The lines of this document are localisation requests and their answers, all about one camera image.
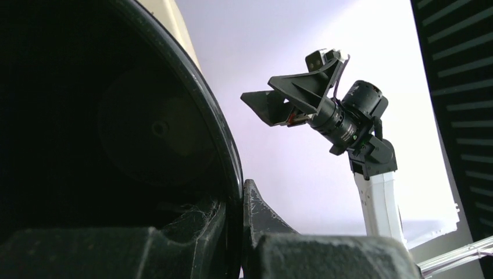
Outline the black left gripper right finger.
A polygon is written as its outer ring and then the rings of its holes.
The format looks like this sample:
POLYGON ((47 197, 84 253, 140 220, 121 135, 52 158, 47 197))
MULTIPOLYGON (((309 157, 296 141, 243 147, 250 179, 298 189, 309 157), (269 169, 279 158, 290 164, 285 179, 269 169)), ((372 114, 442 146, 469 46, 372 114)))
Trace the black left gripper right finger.
POLYGON ((302 235, 263 200, 254 180, 245 180, 243 193, 245 278, 421 278, 391 238, 302 235))

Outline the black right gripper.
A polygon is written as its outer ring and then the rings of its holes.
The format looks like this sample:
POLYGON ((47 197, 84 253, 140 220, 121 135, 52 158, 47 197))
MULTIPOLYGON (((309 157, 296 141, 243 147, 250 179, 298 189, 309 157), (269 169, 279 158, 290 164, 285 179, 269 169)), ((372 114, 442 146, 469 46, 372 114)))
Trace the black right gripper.
POLYGON ((336 89, 350 55, 340 52, 320 70, 273 76, 267 91, 245 92, 241 100, 262 122, 273 126, 306 123, 332 143, 330 153, 339 156, 371 131, 388 107, 388 99, 375 85, 358 80, 342 100, 327 98, 336 89))

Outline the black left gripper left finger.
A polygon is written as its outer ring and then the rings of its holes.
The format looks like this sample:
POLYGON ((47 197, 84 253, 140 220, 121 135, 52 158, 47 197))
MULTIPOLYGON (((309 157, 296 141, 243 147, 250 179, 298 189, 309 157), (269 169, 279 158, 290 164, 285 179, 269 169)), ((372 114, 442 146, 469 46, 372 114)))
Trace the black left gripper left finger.
POLYGON ((223 202, 203 199, 164 229, 23 230, 1 246, 2 278, 223 278, 223 202))

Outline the large black plastic bin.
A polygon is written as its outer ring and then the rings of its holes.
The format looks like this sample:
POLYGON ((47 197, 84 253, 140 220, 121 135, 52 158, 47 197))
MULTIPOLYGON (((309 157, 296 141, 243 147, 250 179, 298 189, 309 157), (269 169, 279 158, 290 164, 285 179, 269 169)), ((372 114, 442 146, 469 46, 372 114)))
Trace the large black plastic bin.
POLYGON ((139 2, 1 2, 1 246, 23 230, 162 230, 213 199, 237 278, 242 181, 205 78, 139 2))

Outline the cream perforated plastic basket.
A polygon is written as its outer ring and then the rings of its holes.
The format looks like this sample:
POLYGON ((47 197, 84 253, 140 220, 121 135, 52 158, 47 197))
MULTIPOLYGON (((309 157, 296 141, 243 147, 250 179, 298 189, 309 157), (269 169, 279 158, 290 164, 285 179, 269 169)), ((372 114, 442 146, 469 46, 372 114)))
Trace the cream perforated plastic basket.
POLYGON ((138 2, 171 33, 197 68, 202 71, 186 23, 175 0, 138 0, 138 2))

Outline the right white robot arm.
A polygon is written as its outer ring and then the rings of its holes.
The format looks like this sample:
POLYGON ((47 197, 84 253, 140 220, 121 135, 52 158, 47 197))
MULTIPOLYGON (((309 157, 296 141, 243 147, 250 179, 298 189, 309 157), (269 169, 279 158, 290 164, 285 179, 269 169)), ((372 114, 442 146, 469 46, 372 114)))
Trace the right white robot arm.
POLYGON ((369 236, 406 242, 395 197, 395 149, 383 137, 388 99, 358 80, 342 99, 341 76, 350 60, 339 50, 320 49, 305 58, 306 73, 273 76, 268 91, 245 92, 241 100, 270 127, 307 124, 331 142, 330 152, 348 155, 369 236))

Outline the black slatted panel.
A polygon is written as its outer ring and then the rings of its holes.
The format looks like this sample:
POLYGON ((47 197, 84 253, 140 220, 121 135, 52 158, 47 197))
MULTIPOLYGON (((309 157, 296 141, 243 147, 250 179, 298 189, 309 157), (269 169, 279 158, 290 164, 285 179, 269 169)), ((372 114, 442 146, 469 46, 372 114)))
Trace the black slatted panel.
POLYGON ((492 235, 492 2, 411 6, 433 109, 477 241, 492 235))

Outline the aluminium frame rail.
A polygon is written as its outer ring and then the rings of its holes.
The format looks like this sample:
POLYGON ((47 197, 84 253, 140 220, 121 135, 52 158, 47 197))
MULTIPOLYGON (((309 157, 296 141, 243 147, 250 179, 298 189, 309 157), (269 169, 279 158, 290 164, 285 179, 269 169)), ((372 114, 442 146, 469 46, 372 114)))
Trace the aluminium frame rail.
POLYGON ((486 256, 492 256, 492 236, 423 261, 417 266, 424 278, 431 278, 436 274, 486 256))

